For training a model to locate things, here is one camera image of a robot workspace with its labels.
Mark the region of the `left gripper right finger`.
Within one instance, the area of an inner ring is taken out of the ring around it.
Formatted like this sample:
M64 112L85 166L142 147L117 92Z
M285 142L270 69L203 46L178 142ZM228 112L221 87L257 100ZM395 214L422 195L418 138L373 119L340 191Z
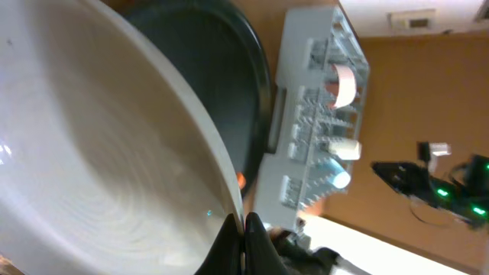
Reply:
M255 212L248 213L244 231L246 275L288 275L280 256Z

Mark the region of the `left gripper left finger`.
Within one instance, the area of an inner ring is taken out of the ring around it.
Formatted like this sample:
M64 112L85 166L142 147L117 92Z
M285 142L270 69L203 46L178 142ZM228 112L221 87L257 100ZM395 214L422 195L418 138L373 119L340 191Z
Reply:
M240 275L241 243L235 217L229 214L195 275Z

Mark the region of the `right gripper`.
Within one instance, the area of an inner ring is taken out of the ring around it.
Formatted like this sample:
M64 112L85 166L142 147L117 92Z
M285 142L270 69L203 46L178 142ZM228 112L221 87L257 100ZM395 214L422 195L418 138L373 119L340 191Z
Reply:
M432 176L425 167L411 162L373 162L371 168L396 193L413 196L434 208L453 206L455 187Z

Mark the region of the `light blue cup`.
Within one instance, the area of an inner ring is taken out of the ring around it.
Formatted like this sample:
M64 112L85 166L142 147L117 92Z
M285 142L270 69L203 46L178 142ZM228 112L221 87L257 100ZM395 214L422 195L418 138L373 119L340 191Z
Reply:
M334 158L330 158L326 164L329 172L327 182L336 189L344 189L351 181L351 176L347 170Z

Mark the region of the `orange carrot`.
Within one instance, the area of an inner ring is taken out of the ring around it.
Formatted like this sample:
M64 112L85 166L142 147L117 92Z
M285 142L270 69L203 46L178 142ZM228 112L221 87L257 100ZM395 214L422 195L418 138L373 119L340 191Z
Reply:
M247 181L245 179L245 175L243 173L236 173L238 186L240 190L243 190L246 187Z

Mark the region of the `grey plate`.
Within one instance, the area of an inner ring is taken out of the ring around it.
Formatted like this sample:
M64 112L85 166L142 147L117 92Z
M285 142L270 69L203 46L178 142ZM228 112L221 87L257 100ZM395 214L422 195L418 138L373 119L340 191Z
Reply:
M99 1L1 3L1 254L26 274L193 274L235 171L173 64Z

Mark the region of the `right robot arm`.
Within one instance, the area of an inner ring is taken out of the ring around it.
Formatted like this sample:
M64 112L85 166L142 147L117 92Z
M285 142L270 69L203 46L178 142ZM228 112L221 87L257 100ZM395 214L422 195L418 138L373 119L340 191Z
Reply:
M373 172L394 192L418 199L434 209L446 210L470 229L488 226L488 158L474 154L454 166L443 180L427 165L412 162L373 162Z

